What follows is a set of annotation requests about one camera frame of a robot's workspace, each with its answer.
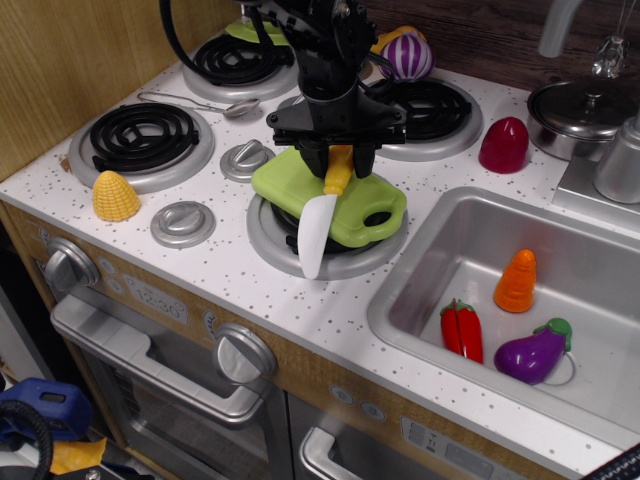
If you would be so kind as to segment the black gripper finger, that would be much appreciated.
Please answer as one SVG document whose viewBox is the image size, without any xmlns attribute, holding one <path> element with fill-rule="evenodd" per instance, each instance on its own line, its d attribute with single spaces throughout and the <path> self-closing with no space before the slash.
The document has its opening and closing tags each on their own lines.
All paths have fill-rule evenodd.
<svg viewBox="0 0 640 480">
<path fill-rule="evenodd" d="M 356 177 L 363 179 L 372 174 L 376 157 L 375 143 L 361 143 L 353 147 L 353 167 Z"/>
<path fill-rule="evenodd" d="M 310 172 L 315 177 L 324 179 L 329 167 L 329 147 L 301 145 L 299 152 Z"/>
</svg>

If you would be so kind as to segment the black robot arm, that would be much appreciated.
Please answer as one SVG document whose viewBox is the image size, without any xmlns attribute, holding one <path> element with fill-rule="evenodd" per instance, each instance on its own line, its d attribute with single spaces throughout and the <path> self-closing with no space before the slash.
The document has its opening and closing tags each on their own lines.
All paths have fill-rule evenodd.
<svg viewBox="0 0 640 480">
<path fill-rule="evenodd" d="M 377 150 L 404 143 L 406 115 L 373 99 L 359 79 L 359 69 L 377 38 L 366 8 L 358 1 L 244 5 L 260 45 L 264 49 L 272 45 L 263 25 L 270 21 L 293 49 L 298 68 L 302 101 L 267 117 L 275 144 L 295 147 L 318 178 L 328 172 L 330 146 L 350 146 L 356 176 L 369 176 Z"/>
</svg>

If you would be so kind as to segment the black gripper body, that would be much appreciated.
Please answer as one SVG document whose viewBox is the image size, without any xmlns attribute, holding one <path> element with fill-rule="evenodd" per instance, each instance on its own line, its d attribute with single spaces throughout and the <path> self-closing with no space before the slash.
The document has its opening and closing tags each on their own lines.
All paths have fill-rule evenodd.
<svg viewBox="0 0 640 480">
<path fill-rule="evenodd" d="M 406 140 L 406 114 L 371 97 L 359 77 L 362 64 L 379 57 L 368 49 L 294 51 L 302 100 L 267 115 L 278 145 L 322 150 L 351 144 L 377 150 Z"/>
</svg>

